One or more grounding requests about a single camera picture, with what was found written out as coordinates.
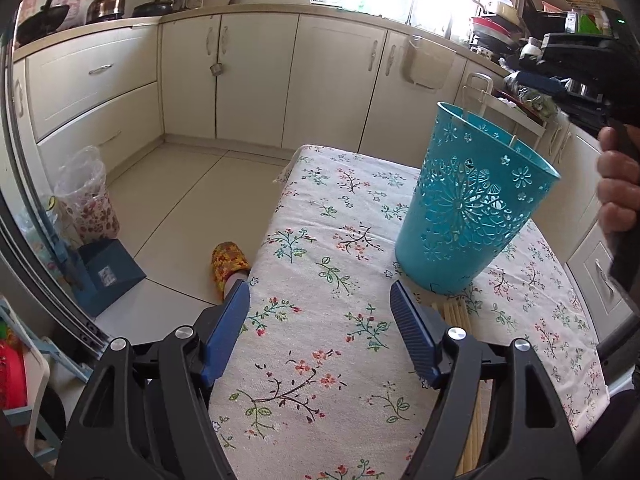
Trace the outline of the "person's right hand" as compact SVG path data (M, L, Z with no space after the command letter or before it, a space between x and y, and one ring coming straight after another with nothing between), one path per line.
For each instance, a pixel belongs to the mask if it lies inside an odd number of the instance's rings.
M606 237L627 232L638 220L640 208L639 163L618 149L617 131L604 127L598 136L601 154L597 161L600 180L599 226Z

